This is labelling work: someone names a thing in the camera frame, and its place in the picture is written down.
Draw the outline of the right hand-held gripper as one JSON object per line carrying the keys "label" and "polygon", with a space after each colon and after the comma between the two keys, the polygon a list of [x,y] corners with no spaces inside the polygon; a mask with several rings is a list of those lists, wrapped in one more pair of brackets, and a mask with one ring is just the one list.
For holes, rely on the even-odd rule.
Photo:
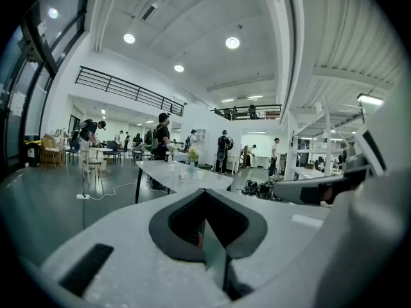
{"label": "right hand-held gripper", "polygon": [[298,205],[331,206],[340,193],[356,189],[369,172],[381,176],[387,170],[382,153],[365,125],[344,148],[342,162],[345,173],[341,175],[276,182],[274,196]]}

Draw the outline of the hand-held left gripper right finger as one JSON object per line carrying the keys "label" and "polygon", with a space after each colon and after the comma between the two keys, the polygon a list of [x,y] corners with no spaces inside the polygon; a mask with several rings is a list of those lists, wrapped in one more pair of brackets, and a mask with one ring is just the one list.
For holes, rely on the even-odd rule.
{"label": "hand-held left gripper right finger", "polygon": [[222,203],[239,218],[223,226],[243,301],[314,301],[324,261],[311,247],[330,209],[246,198],[211,190],[207,203]]}

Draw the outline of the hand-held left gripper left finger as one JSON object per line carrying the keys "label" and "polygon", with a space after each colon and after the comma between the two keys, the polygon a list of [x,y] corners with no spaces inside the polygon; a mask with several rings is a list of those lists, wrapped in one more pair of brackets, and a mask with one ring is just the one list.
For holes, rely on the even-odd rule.
{"label": "hand-held left gripper left finger", "polygon": [[42,264],[59,281],[95,244],[113,247],[86,289],[84,300],[100,307],[223,307],[229,297],[199,263],[176,261],[152,241],[149,222],[182,194],[163,196],[107,214],[59,246]]}

